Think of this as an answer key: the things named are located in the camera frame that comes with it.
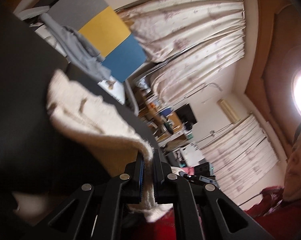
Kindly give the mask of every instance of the yellow panel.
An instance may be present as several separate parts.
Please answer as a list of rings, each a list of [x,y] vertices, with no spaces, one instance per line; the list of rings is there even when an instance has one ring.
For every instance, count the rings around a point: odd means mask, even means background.
[[[106,57],[129,35],[130,31],[119,16],[107,7],[89,22],[79,32],[85,36]]]

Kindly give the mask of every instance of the curtain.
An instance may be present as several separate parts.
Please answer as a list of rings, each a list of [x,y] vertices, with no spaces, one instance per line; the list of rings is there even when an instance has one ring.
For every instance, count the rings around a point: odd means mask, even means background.
[[[201,151],[212,163],[217,182],[230,199],[249,189],[278,162],[253,115]]]
[[[197,45],[150,78],[153,93],[172,103],[244,56],[243,12],[242,0],[152,0],[119,16],[153,62]]]

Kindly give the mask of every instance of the metal screw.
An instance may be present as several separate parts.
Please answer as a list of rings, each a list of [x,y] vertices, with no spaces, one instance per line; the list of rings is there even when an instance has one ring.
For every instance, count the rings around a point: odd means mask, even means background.
[[[120,179],[122,179],[122,180],[127,180],[127,179],[130,178],[130,176],[129,176],[128,174],[126,174],[126,173],[121,174],[119,177],[120,177]]]
[[[83,191],[89,191],[89,190],[91,190],[92,189],[92,185],[90,185],[90,184],[84,184],[84,185],[82,185],[82,190]]]
[[[213,184],[206,184],[205,189],[208,190],[208,191],[214,191],[215,186]]]
[[[169,174],[167,175],[167,178],[169,178],[169,179],[171,179],[171,180],[174,180],[174,179],[177,179],[177,175],[174,174],[174,173],[169,173]]]

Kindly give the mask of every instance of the person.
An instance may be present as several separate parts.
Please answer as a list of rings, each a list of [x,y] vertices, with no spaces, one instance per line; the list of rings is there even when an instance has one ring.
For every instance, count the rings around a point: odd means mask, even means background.
[[[301,235],[301,123],[293,141],[293,152],[288,160],[284,188],[268,187],[261,191],[259,204],[246,213],[276,240],[293,240]],[[175,240],[174,212],[171,210],[155,223],[145,223],[131,240]]]

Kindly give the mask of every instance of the white wall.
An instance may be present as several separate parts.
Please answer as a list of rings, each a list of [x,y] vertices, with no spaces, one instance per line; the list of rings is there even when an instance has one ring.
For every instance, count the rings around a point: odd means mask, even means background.
[[[240,98],[234,93],[229,93],[228,95],[223,96],[223,99],[230,104],[230,106],[236,111],[241,119],[246,118],[249,116],[250,112],[253,112],[260,122],[260,125],[268,134],[268,137],[271,137],[274,140],[274,131],[272,127],[267,125],[265,120],[263,121],[261,119],[260,113],[257,111],[257,109],[253,109],[253,104],[250,105],[249,101],[247,100],[243,102],[243,98]],[[217,105],[216,101],[211,101],[209,104],[202,107],[202,112],[198,117],[198,123],[193,127],[194,141],[198,141],[206,135],[209,135],[211,130],[217,131],[229,123],[230,121]],[[198,145],[199,147],[203,147],[212,140],[214,140],[214,138],[210,137],[198,143]],[[277,143],[273,143],[273,141],[271,141],[271,143],[280,161],[273,168],[271,168],[271,170],[261,180],[233,200],[237,205],[250,199],[266,187],[284,185],[284,174],[286,169],[285,153],[282,151],[281,144],[279,143],[278,139]],[[260,200],[261,196],[258,196],[242,205],[241,208],[248,209],[252,205],[258,203]]]
[[[238,114],[241,120],[249,116],[249,111],[235,94],[229,93],[218,98],[217,100],[221,98],[225,99],[230,104],[230,106]],[[231,124],[227,116],[217,104],[217,100],[211,101],[207,105],[202,107],[201,114],[198,116],[198,123],[193,127],[194,141],[198,142],[202,138],[205,138],[207,135],[209,135],[210,131],[213,130],[217,132],[218,130],[221,130]],[[218,136],[221,136],[223,133],[227,132],[232,127],[233,125],[230,125],[227,129],[221,131],[220,133],[216,133],[215,137],[211,136],[199,142],[198,146],[204,147],[205,145],[216,139]]]

